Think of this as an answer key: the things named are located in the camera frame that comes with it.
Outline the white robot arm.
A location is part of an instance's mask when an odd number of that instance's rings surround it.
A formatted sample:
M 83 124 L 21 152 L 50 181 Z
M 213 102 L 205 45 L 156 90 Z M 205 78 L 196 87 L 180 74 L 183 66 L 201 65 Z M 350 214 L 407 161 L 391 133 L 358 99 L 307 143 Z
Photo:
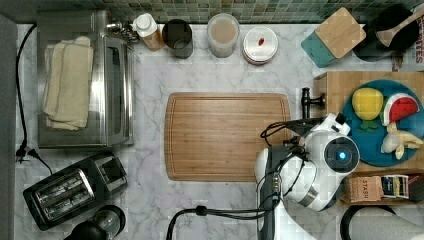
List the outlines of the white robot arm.
M 255 165 L 256 202 L 269 210 L 257 221 L 258 240 L 315 240 L 287 212 L 292 201 L 314 211 L 333 206 L 344 179 L 359 165 L 360 153 L 348 136 L 342 114 L 328 114 L 317 124 L 311 119 L 291 123 L 299 140 L 292 146 L 269 146 Z

